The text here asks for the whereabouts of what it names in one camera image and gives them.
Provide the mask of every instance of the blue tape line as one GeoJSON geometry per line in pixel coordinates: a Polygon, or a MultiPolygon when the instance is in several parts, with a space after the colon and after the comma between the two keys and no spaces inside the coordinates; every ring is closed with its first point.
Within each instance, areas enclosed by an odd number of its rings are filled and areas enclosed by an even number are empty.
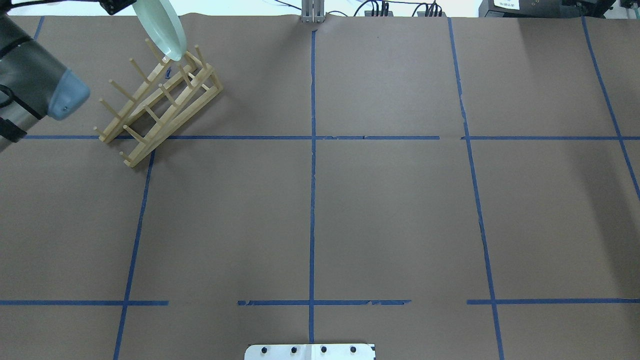
{"type": "Polygon", "coordinates": [[[596,75],[598,76],[598,82],[600,83],[600,88],[602,89],[602,94],[604,95],[604,99],[607,102],[607,108],[609,109],[609,115],[611,116],[611,121],[613,121],[613,127],[615,127],[616,129],[616,135],[618,135],[618,140],[620,141],[620,149],[622,150],[622,154],[625,157],[625,162],[627,163],[627,168],[629,170],[629,175],[631,176],[631,180],[634,183],[634,188],[636,188],[636,195],[638,196],[638,199],[640,199],[640,187],[638,187],[638,182],[636,180],[634,168],[631,166],[631,161],[629,160],[629,155],[627,154],[627,147],[625,146],[625,141],[622,138],[622,133],[620,132],[620,127],[618,126],[618,121],[616,120],[616,114],[613,112],[613,106],[611,106],[611,100],[609,100],[607,87],[604,85],[604,80],[602,80],[600,67],[598,66],[596,55],[593,52],[593,47],[591,46],[591,37],[589,36],[589,30],[587,29],[587,20],[584,16],[582,17],[582,28],[584,30],[584,37],[587,40],[587,46],[589,47],[589,54],[591,55],[591,61],[593,61],[593,68],[596,70],[596,75]]]}
{"type": "MultiPolygon", "coordinates": [[[[314,300],[315,306],[404,306],[411,300],[314,300]]],[[[309,300],[249,300],[238,301],[238,306],[308,306],[309,300]]]]}
{"type": "Polygon", "coordinates": [[[38,23],[38,28],[36,29],[36,33],[33,35],[33,40],[38,40],[40,36],[40,31],[42,30],[42,25],[44,24],[44,16],[40,17],[40,22],[38,23]]]}
{"type": "Polygon", "coordinates": [[[584,299],[473,299],[467,305],[528,305],[528,304],[640,304],[640,299],[584,298],[584,299]]]}
{"type": "Polygon", "coordinates": [[[463,136],[460,140],[618,140],[617,136],[463,136]]]}
{"type": "MultiPolygon", "coordinates": [[[[27,140],[97,140],[97,135],[26,135],[27,140]]],[[[119,140],[132,140],[120,135],[119,140]]],[[[296,135],[171,135],[169,140],[313,140],[313,136],[296,135]]],[[[439,136],[316,136],[315,140],[440,140],[439,136]]]]}
{"type": "MultiPolygon", "coordinates": [[[[471,149],[471,140],[469,133],[469,125],[467,122],[467,112],[465,111],[465,105],[462,101],[462,82],[460,80],[460,68],[458,66],[458,55],[456,53],[456,41],[453,36],[453,24],[451,18],[447,18],[449,22],[449,37],[451,38],[451,52],[453,54],[453,65],[456,71],[456,83],[458,85],[458,97],[460,98],[460,111],[462,113],[463,124],[465,128],[465,138],[467,143],[467,154],[469,157],[469,167],[471,168],[471,180],[474,185],[474,194],[476,197],[476,210],[478,214],[478,224],[480,226],[480,236],[482,237],[482,243],[484,248],[484,265],[486,267],[486,278],[489,284],[489,294],[492,300],[495,300],[495,291],[493,289],[493,275],[491,273],[491,261],[489,259],[489,247],[486,241],[486,233],[484,231],[484,220],[482,215],[482,206],[480,204],[480,193],[478,191],[476,166],[474,165],[474,156],[471,149]]],[[[502,334],[500,332],[500,320],[498,317],[498,307],[492,304],[493,311],[493,326],[495,328],[495,339],[498,345],[498,356],[500,360],[504,360],[504,351],[502,348],[502,334]]]]}
{"type": "Polygon", "coordinates": [[[309,300],[249,300],[239,301],[238,306],[308,306],[309,300]]]}
{"type": "MultiPolygon", "coordinates": [[[[169,306],[168,301],[129,301],[129,306],[169,306]]],[[[0,300],[0,306],[123,306],[121,300],[0,300]]]]}
{"type": "Polygon", "coordinates": [[[315,341],[316,292],[316,31],[311,32],[311,207],[309,233],[309,343],[315,341]]]}
{"type": "Polygon", "coordinates": [[[318,306],[404,306],[411,300],[316,300],[318,306]]]}
{"type": "Polygon", "coordinates": [[[140,215],[138,216],[138,228],[136,230],[136,239],[133,243],[133,252],[131,254],[131,264],[129,265],[129,276],[127,278],[127,287],[124,293],[124,304],[122,306],[122,313],[120,314],[120,325],[118,326],[118,336],[116,337],[116,347],[113,352],[113,360],[118,360],[120,355],[120,345],[122,344],[122,334],[124,332],[124,323],[127,318],[127,303],[129,296],[131,296],[131,284],[133,283],[133,273],[136,269],[136,259],[138,258],[138,247],[140,246],[140,235],[142,234],[142,220],[145,216],[145,210],[147,208],[147,197],[149,194],[149,182],[151,181],[151,171],[154,167],[154,160],[156,158],[156,151],[151,152],[151,158],[149,159],[149,169],[147,170],[147,180],[145,181],[145,191],[142,195],[142,205],[140,206],[140,215]]]}
{"type": "Polygon", "coordinates": [[[439,140],[439,136],[318,136],[318,140],[439,140]]]}
{"type": "Polygon", "coordinates": [[[153,300],[138,300],[138,301],[128,301],[128,306],[169,306],[169,302],[167,300],[164,301],[153,301],[153,300]]]}
{"type": "Polygon", "coordinates": [[[171,140],[311,140],[311,136],[171,135],[171,140]]]}
{"type": "MultiPolygon", "coordinates": [[[[97,135],[26,135],[25,140],[97,140],[97,135]]],[[[131,135],[120,135],[116,139],[131,140],[131,135]]]]}

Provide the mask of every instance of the equipment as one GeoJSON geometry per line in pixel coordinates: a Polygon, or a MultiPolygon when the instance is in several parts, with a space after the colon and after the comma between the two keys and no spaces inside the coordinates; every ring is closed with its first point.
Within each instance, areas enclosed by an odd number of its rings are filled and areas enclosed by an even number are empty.
{"type": "Polygon", "coordinates": [[[616,0],[483,0],[479,17],[604,17],[616,0]]]}
{"type": "MultiPolygon", "coordinates": [[[[24,138],[45,116],[64,120],[89,98],[82,80],[6,14],[20,6],[58,1],[0,0],[0,152],[24,138]]],[[[167,57],[178,61],[186,53],[184,29],[168,0],[89,1],[100,3],[109,15],[133,4],[143,27],[167,57]]]]}

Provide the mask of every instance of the electrical cable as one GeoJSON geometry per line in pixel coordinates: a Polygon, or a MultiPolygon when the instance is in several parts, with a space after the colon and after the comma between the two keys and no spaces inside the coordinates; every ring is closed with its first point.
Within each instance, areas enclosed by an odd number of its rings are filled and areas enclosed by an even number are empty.
{"type": "Polygon", "coordinates": [[[418,12],[418,9],[419,9],[419,8],[420,8],[420,6],[422,6],[422,5],[424,5],[424,6],[425,6],[425,8],[426,8],[426,9],[424,10],[425,12],[426,12],[426,11],[429,11],[429,4],[427,4],[427,3],[421,3],[420,5],[418,5],[418,6],[416,6],[416,7],[415,7],[415,10],[413,11],[413,14],[411,14],[411,17],[414,17],[414,16],[415,16],[415,14],[418,12]]]}
{"type": "Polygon", "coordinates": [[[283,4],[283,5],[286,5],[286,6],[290,7],[290,8],[294,8],[294,9],[298,9],[298,10],[302,11],[302,8],[298,8],[297,6],[294,6],[292,4],[285,3],[284,1],[280,1],[280,0],[274,0],[274,1],[276,3],[280,3],[280,4],[283,4]]]}
{"type": "Polygon", "coordinates": [[[360,4],[360,6],[358,6],[358,8],[356,9],[356,12],[353,13],[353,16],[358,15],[358,12],[360,11],[360,9],[362,9],[362,7],[366,4],[366,3],[372,3],[376,5],[376,13],[380,12],[380,4],[378,4],[378,2],[376,0],[366,0],[365,2],[363,2],[362,4],[360,4]]]}
{"type": "Polygon", "coordinates": [[[344,16],[349,17],[349,15],[347,15],[347,14],[345,14],[345,13],[343,13],[343,12],[339,12],[338,10],[334,10],[334,11],[331,11],[331,12],[328,12],[328,13],[341,13],[341,14],[343,14],[344,16]]]}
{"type": "Polygon", "coordinates": [[[5,108],[13,103],[15,98],[15,94],[8,86],[0,85],[0,92],[4,93],[7,99],[3,102],[0,102],[0,108],[5,108]]]}
{"type": "Polygon", "coordinates": [[[51,3],[60,3],[63,0],[36,0],[36,1],[27,1],[25,3],[19,3],[19,4],[11,4],[9,6],[9,10],[11,9],[15,9],[15,8],[20,8],[22,6],[29,6],[29,5],[40,5],[40,4],[51,4],[51,3]]]}

